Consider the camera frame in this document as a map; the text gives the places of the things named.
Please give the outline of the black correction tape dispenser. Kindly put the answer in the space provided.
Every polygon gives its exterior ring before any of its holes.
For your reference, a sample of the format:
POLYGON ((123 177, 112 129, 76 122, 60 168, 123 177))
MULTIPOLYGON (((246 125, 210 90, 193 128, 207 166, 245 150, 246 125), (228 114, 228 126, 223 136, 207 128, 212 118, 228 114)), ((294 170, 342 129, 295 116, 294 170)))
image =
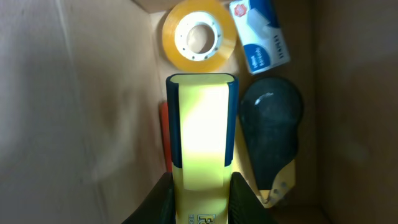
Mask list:
POLYGON ((285 78, 263 78, 246 90, 238 115, 259 199, 271 208, 295 186, 302 96, 285 78))

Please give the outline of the yellow highlighter marker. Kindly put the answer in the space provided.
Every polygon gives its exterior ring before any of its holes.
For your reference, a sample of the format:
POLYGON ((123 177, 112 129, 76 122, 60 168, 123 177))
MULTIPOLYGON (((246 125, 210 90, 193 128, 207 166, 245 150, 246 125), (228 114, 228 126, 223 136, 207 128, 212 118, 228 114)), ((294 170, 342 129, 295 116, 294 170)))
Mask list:
POLYGON ((228 73, 166 79, 177 223, 227 223, 238 79, 228 73))

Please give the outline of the clear tape roll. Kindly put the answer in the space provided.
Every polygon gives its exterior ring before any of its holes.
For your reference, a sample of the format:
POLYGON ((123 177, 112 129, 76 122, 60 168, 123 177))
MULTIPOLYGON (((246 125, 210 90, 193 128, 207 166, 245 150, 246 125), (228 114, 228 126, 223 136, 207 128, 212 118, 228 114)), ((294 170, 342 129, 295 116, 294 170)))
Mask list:
POLYGON ((228 10, 215 0, 190 0, 178 3, 162 28, 162 45, 170 62, 184 72, 206 73, 219 69, 232 55, 237 32, 228 10), (196 26, 208 26, 215 38, 204 53, 192 51, 187 43, 196 26))

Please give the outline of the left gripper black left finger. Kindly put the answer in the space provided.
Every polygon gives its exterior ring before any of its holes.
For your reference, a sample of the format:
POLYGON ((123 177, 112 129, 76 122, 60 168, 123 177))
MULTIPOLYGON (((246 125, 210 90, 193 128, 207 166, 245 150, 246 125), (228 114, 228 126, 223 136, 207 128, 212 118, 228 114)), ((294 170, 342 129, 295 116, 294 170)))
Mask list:
POLYGON ((144 201, 122 224, 176 224, 175 189, 171 172, 162 175, 144 201))

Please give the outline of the red black stapler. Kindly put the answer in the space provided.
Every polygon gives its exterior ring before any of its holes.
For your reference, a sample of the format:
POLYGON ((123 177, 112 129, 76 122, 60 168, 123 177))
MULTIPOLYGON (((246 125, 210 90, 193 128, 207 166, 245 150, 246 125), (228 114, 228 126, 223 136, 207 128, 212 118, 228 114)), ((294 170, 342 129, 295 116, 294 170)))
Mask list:
POLYGON ((159 107, 160 124, 162 131, 162 143, 164 148, 164 158, 167 172, 172 172, 172 154, 169 132, 169 112, 167 102, 162 102, 159 107))

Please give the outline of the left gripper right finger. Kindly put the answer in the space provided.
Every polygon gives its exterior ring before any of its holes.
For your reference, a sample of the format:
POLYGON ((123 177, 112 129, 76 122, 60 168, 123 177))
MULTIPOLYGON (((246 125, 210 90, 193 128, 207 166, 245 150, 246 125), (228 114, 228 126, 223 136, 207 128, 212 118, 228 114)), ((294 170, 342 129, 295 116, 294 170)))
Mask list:
POLYGON ((228 223, 277 224, 239 172, 233 172, 231 176, 228 223))

